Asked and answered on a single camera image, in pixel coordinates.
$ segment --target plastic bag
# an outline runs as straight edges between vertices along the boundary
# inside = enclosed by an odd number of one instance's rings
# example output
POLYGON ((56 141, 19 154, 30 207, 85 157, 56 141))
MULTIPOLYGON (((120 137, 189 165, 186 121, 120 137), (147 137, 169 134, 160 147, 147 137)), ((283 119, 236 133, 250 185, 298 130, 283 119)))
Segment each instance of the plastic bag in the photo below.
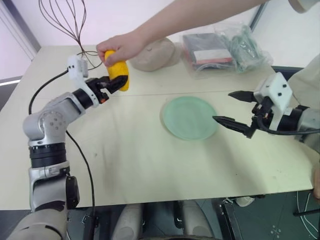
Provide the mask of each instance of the plastic bag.
POLYGON ((232 55, 215 33, 196 33, 182 36, 185 58, 193 70, 234 68, 232 55))
POLYGON ((263 64, 272 64, 272 58, 267 52, 260 49, 248 26, 221 24, 215 27, 215 32, 232 55, 238 73, 246 72, 263 64))

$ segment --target black wire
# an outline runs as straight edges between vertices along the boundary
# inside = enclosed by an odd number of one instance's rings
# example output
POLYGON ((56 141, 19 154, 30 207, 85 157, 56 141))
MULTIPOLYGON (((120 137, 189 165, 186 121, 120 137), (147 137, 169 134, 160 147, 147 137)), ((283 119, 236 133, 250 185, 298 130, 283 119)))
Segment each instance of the black wire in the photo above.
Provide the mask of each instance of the black wire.
POLYGON ((270 130, 264 125, 263 117, 257 117, 257 123, 261 130, 274 135, 283 135, 283 136, 292 136, 292 135, 307 135, 307 134, 318 134, 320 133, 320 129, 306 130, 306 131, 274 131, 270 130))
POLYGON ((67 36, 69 36, 70 38, 72 38, 73 40, 76 41, 76 43, 79 45, 79 47, 81 49, 81 53, 80 53, 81 57, 82 58, 85 57, 87 59, 87 61, 89 62, 89 64, 92 66, 92 68, 89 68, 88 70, 93 70, 93 69, 98 68, 102 64, 102 62, 98 65, 94 65, 89 58, 89 56, 97 56, 98 55, 98 54, 97 55, 89 54, 89 52, 94 52, 94 53, 97 53, 97 52, 85 51, 85 49, 82 45, 82 42, 81 42, 81 32, 83 30, 83 27, 84 27, 86 19, 87 19, 87 8, 86 8, 85 1, 81 0, 81 4, 83 7, 83 15, 82 15, 80 27, 78 27, 79 25, 77 23, 76 7, 75 7, 74 0, 71 0, 71 4, 69 3, 68 0, 65 1, 68 9, 72 15, 72 18, 74 21, 74 30, 75 31, 72 29, 71 25, 67 21, 67 18, 65 16, 64 12, 62 11, 61 7, 59 6, 58 1, 55 0, 56 8, 58 9, 63 20, 66 22, 66 25, 69 28, 69 30, 67 29, 67 27, 63 26, 63 24, 58 19, 58 15, 55 13, 55 9, 54 9, 51 1, 52 0, 48 0, 49 10, 51 10, 51 13, 49 13, 49 11, 46 9, 46 7, 43 3, 43 0, 38 0, 38 6, 39 6, 40 12, 41 12, 42 16, 44 17, 44 19, 50 25, 52 25, 54 28, 58 29, 59 31, 61 31, 62 33, 66 34, 67 36))
POLYGON ((59 75, 51 78, 49 81, 45 82, 41 87, 38 88, 38 90, 33 94, 32 98, 31 98, 31 100, 30 100, 29 108, 28 108, 28 113, 29 113, 29 115, 32 113, 32 105, 34 104, 35 98, 36 98, 36 96, 40 93, 40 91, 41 91, 42 89, 44 89, 44 87, 47 86, 49 83, 52 83, 54 80, 62 77, 62 76, 65 75, 67 72, 68 72, 68 69, 65 70, 64 72, 60 73, 59 75))
POLYGON ((94 189, 94 181, 93 181, 93 178, 92 178, 92 174, 91 174, 91 170, 90 170, 90 166, 89 166, 89 163, 86 159, 86 156, 84 155, 81 147, 79 146, 79 144, 77 143, 77 141, 71 136, 71 134, 67 131, 65 131, 65 133, 68 135, 68 137, 72 140, 72 142, 76 145, 76 147, 78 148, 84 162, 85 162, 85 165, 86 165, 86 168, 88 170, 88 173, 89 173, 89 178, 90 178, 90 185, 91 185, 91 197, 92 197, 92 213, 95 214, 96 212, 96 201, 95 201, 95 189, 94 189))

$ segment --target finger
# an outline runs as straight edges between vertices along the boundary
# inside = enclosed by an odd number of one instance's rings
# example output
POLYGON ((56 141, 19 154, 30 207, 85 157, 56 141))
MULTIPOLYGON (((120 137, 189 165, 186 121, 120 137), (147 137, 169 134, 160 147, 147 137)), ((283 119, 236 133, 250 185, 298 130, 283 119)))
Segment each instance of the finger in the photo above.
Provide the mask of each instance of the finger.
POLYGON ((124 49, 120 48, 118 51, 108 56, 108 58, 104 61, 104 65, 107 67, 111 67, 117 62, 127 60, 125 58, 124 53, 125 53, 124 49))
POLYGON ((96 51, 98 53, 98 56, 99 56, 101 62, 105 61, 105 52, 107 50, 114 50, 114 47, 112 47, 112 45, 110 43, 110 39, 108 39, 107 41, 100 42, 96 46, 96 51))

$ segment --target beige table surface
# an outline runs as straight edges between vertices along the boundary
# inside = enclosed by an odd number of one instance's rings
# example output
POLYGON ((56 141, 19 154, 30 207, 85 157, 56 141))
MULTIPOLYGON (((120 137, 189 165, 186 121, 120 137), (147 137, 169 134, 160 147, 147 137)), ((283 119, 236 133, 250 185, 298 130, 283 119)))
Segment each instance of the beige table surface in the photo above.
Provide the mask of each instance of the beige table surface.
MULTIPOLYGON (((0 209, 29 208, 28 139, 22 123, 32 94, 64 71, 76 46, 43 47, 0 112, 0 209)), ((291 136, 257 131, 252 139, 219 126, 206 140, 185 141, 162 125, 160 112, 170 100, 196 96, 208 101, 218 115, 249 124, 253 103, 228 97, 236 90, 253 90, 273 73, 269 66, 245 74, 212 72, 194 79, 179 64, 155 72, 130 65, 130 88, 87 110, 68 130, 79 142, 91 167, 96 205, 130 204, 182 199, 248 196, 311 189, 312 168, 319 155, 291 136)), ((107 75, 101 66, 90 77, 107 75)), ((48 85, 33 111, 64 92, 76 90, 65 75, 48 85)), ((91 205, 87 169, 67 138, 67 159, 77 177, 79 207, 91 205)))

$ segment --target translucent green plate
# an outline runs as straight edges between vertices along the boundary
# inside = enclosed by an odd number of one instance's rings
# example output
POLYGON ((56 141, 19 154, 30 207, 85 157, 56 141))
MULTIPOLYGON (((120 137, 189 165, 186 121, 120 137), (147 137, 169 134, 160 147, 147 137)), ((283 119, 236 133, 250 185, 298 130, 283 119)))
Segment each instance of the translucent green plate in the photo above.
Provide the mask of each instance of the translucent green plate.
POLYGON ((175 98, 162 112, 164 125, 184 140, 202 140, 214 134, 218 123, 212 116, 216 115, 209 103, 194 96, 175 98))

